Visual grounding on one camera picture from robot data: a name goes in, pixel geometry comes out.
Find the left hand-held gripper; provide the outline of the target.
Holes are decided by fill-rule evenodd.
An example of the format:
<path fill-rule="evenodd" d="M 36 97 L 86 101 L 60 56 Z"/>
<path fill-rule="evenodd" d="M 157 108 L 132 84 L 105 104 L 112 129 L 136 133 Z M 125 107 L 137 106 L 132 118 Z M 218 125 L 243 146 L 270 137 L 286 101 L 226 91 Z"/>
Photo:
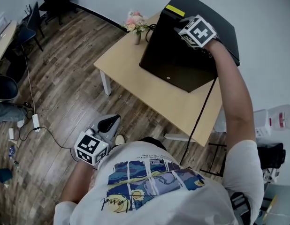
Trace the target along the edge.
<path fill-rule="evenodd" d="M 76 157 L 97 169 L 115 146 L 114 139 L 120 123 L 121 117 L 117 114 L 96 118 L 91 127 L 78 136 L 74 145 Z"/>

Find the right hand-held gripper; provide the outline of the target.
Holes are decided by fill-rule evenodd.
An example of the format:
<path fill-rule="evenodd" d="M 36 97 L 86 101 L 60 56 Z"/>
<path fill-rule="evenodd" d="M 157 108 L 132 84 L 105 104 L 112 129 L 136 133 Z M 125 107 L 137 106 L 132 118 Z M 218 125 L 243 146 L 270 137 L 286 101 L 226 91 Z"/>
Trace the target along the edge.
<path fill-rule="evenodd" d="M 180 20 L 174 26 L 174 30 L 193 49 L 203 48 L 212 39 L 219 39 L 212 25 L 200 15 Z"/>

